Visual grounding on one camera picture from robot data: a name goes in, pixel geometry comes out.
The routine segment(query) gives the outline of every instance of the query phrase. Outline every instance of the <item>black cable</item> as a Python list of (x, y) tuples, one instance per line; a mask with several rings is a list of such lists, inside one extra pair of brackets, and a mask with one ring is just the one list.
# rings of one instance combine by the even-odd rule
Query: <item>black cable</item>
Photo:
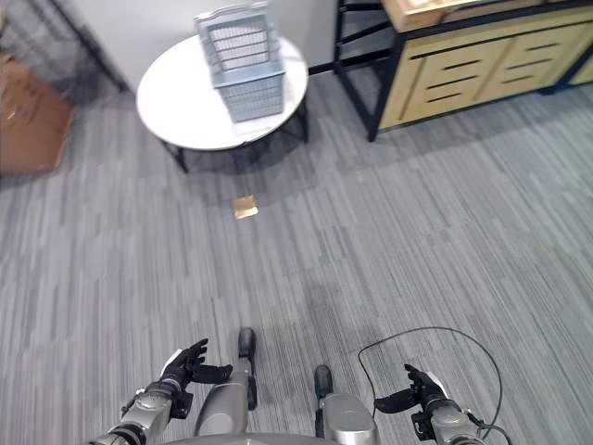
[[(379, 346), (379, 345), (385, 343), (386, 341), (392, 340), (394, 338), (402, 337), (402, 336), (405, 336), (407, 334), (411, 334), (412, 332), (419, 332), (419, 331), (448, 331), (448, 332), (452, 332), (454, 334), (459, 334), (459, 335), (461, 335), (463, 337), (468, 338), (473, 343), (475, 343), (477, 346), (479, 346), (480, 349), (488, 356), (488, 359), (490, 359), (490, 361), (494, 365), (494, 369), (496, 370), (497, 376), (498, 376), (498, 403), (497, 403), (497, 410), (494, 413), (494, 417), (492, 418), (492, 422), (490, 422), (490, 425), (488, 425), (488, 426), (494, 426), (494, 424), (498, 420), (498, 415), (500, 414), (500, 408), (502, 406), (502, 377), (500, 375), (500, 369), (498, 368), (497, 362), (494, 360), (494, 357), (492, 357), (492, 354), (486, 349), (486, 347), (484, 345), (482, 345), (482, 343), (480, 343), (478, 340), (476, 340), (475, 338), (473, 338), (472, 336), (470, 336), (468, 334), (465, 334), (464, 332), (461, 332), (459, 329), (455, 329), (453, 327), (443, 327), (443, 326), (426, 326), (426, 327), (416, 327), (414, 329), (408, 329), (407, 331), (399, 332), (397, 334), (394, 334), (393, 336), (385, 337), (385, 338), (383, 338), (381, 340), (375, 341), (374, 343), (370, 344), (369, 346), (365, 346), (364, 348), (362, 348), (361, 350), (359, 350), (359, 354), (358, 354), (359, 363), (360, 363), (360, 366), (362, 367), (362, 371), (364, 371), (364, 374), (367, 376), (367, 380), (369, 380), (369, 384), (371, 385), (371, 390), (372, 390), (372, 418), (374, 419), (374, 416), (375, 416), (376, 411), (377, 411), (376, 407), (374, 406), (374, 400), (377, 398), (377, 394), (376, 394), (376, 391), (375, 391), (375, 388), (374, 388), (374, 384), (373, 384), (373, 382), (371, 380), (371, 376), (369, 375), (369, 372), (367, 371), (366, 366), (362, 362), (362, 358), (361, 358), (362, 352), (364, 352), (365, 350), (369, 350), (371, 348), (374, 348), (375, 346)], [(487, 429), (487, 431), (484, 434), (483, 439), (487, 438), (487, 436), (490, 433), (490, 430), (491, 429), (497, 429), (497, 428), (485, 428), (485, 429)]]
[(512, 440), (509, 437), (509, 435), (507, 434), (507, 432), (502, 429), (500, 426), (496, 426), (496, 425), (487, 425), (487, 424), (481, 424), (480, 425), (480, 429), (485, 429), (487, 430), (486, 433), (484, 434), (484, 439), (486, 438), (486, 436), (488, 435), (488, 433), (490, 432), (490, 430), (494, 429), (495, 431), (498, 431), (500, 434), (502, 434), (504, 436), (504, 438), (507, 440), (507, 443), (509, 445), (512, 445)]

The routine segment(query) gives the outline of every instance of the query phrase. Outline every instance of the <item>stacked baskets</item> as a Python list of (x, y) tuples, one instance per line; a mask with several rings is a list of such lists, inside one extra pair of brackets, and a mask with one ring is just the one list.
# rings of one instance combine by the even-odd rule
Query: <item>stacked baskets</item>
[(267, 2), (196, 18), (212, 84), (234, 122), (284, 111), (284, 65)]

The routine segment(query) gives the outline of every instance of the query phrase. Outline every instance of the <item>robotic arm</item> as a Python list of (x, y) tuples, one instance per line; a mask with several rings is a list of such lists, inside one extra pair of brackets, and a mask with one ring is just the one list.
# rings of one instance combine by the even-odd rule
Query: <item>robotic arm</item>
[(485, 445), (480, 439), (484, 422), (449, 399), (444, 389), (427, 373), (409, 364), (406, 364), (406, 370), (412, 381), (410, 388), (375, 400), (377, 410), (402, 413), (420, 404), (422, 410), (411, 417), (419, 440), (434, 440), (438, 445)]
[(185, 389), (190, 382), (220, 384), (229, 379), (231, 365), (217, 367), (204, 363), (207, 339), (180, 351), (166, 365), (159, 380), (136, 395), (121, 408), (119, 424), (86, 445), (150, 445), (169, 424), (170, 419), (185, 419), (194, 395)]

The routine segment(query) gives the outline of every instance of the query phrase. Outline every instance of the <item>gray carpet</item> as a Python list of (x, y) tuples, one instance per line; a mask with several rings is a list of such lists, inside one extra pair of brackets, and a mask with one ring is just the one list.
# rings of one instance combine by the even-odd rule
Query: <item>gray carpet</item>
[[(189, 157), (183, 175), (131, 96), (81, 108), (62, 166), (0, 184), (0, 443), (104, 432), (170, 353), (210, 337), (228, 362), (259, 334), (252, 429), (312, 434), (316, 364), (371, 404), (356, 351), (458, 327), (495, 355), (515, 443), (583, 445), (593, 421), (593, 86), (524, 95), (368, 144), (332, 74), (309, 90), (311, 142)], [(236, 221), (235, 198), (259, 214)], [(496, 376), (449, 334), (371, 351), (379, 394), (431, 369), (490, 417)], [(196, 407), (164, 440), (191, 434)], [(409, 414), (385, 444), (417, 443)], [(495, 434), (491, 443), (502, 443)]]

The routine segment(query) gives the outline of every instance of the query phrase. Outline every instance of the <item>round white table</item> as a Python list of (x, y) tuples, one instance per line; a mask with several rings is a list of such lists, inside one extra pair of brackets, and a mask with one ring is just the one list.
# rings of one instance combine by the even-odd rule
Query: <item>round white table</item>
[(284, 62), (284, 112), (234, 123), (212, 87), (199, 37), (175, 45), (145, 73), (136, 95), (140, 119), (187, 172), (185, 150), (218, 151), (253, 143), (297, 115), (309, 139), (306, 92), (309, 70), (298, 49), (281, 38)]

